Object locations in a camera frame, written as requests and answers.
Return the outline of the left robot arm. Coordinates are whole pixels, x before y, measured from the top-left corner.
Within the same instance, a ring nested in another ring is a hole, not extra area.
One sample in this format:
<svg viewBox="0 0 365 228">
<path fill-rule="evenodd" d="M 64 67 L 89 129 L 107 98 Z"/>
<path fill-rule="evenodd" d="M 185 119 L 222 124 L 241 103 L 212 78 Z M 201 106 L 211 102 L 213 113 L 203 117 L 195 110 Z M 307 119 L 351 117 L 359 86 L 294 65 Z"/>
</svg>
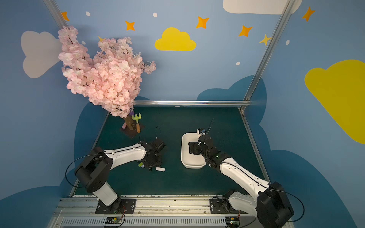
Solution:
<svg viewBox="0 0 365 228">
<path fill-rule="evenodd" d="M 165 143 L 158 138 L 150 143 L 140 142 L 115 150 L 102 150 L 97 147 L 83 157 L 74 174 L 88 193 L 92 193 L 105 206 L 110 207 L 120 199 L 107 183 L 110 171 L 134 161 L 140 161 L 143 167 L 152 170 L 162 164 L 161 151 L 164 148 Z"/>
</svg>

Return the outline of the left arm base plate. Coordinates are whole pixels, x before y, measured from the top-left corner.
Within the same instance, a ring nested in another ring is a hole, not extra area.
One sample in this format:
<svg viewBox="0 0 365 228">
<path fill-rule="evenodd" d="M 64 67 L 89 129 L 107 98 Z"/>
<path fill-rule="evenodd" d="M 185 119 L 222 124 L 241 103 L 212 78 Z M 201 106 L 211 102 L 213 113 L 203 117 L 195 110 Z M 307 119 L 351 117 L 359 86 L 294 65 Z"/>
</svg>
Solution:
<svg viewBox="0 0 365 228">
<path fill-rule="evenodd" d="M 117 198 L 111 205 L 105 205 L 98 201 L 96 214 L 133 214 L 136 207 L 136 199 Z"/>
</svg>

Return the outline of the white storage box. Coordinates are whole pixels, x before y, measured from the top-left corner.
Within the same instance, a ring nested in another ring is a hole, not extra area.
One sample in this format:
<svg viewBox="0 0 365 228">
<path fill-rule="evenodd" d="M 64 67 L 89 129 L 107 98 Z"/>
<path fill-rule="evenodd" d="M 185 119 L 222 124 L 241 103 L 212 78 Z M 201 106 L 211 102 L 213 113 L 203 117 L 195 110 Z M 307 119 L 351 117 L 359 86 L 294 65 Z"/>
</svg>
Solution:
<svg viewBox="0 0 365 228">
<path fill-rule="evenodd" d="M 182 136 L 181 162 L 187 169 L 201 169 L 206 165 L 204 157 L 197 151 L 198 132 Z"/>
</svg>

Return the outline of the black white usb drive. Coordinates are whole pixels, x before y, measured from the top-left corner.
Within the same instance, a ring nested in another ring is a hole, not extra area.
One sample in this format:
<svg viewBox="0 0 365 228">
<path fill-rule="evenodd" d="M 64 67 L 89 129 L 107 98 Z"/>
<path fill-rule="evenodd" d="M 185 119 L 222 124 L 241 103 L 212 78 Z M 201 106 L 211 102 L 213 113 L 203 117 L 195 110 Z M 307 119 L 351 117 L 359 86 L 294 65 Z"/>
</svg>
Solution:
<svg viewBox="0 0 365 228">
<path fill-rule="evenodd" d="M 159 172 L 165 172 L 165 168 L 162 167 L 156 167 L 156 170 Z"/>
</svg>

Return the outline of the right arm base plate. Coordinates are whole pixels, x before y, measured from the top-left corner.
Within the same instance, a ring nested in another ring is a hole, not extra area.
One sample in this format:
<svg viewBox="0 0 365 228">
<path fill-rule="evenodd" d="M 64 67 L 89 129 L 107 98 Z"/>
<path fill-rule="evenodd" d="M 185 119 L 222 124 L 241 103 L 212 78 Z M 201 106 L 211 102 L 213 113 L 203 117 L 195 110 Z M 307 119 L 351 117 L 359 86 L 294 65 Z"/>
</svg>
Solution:
<svg viewBox="0 0 365 228">
<path fill-rule="evenodd" d="M 239 214 L 226 198 L 213 197 L 209 199 L 211 214 Z"/>
</svg>

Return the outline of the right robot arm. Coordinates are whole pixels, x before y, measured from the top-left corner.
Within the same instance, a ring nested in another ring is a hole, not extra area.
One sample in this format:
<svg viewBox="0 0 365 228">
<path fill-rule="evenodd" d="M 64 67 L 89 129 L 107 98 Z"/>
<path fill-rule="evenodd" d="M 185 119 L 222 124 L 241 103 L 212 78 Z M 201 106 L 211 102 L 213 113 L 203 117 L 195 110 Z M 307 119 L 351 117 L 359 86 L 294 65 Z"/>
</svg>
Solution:
<svg viewBox="0 0 365 228">
<path fill-rule="evenodd" d="M 240 185 L 247 194 L 229 194 L 229 204 L 234 210 L 255 216 L 263 227 L 282 228 L 294 215 L 288 192 L 279 183 L 263 180 L 240 166 L 227 153 L 219 151 L 207 133 L 184 134 L 181 152 L 185 168 L 209 165 Z"/>
</svg>

